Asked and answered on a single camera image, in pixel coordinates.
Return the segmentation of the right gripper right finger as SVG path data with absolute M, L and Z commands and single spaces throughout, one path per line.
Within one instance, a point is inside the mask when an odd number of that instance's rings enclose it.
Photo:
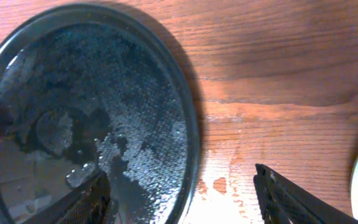
M 265 223 L 358 223 L 268 166 L 256 164 L 255 168 L 254 186 Z

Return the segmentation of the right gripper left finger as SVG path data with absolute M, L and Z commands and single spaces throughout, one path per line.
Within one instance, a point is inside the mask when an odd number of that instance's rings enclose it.
M 107 174 L 100 171 L 24 223 L 104 223 L 111 201 L 110 190 Z

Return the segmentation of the round black tray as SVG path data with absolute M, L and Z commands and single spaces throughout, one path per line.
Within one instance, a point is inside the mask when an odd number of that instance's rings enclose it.
M 104 223 L 183 223 L 199 158 L 186 78 L 135 19 L 69 4 L 0 45 L 0 223 L 24 223 L 100 171 Z

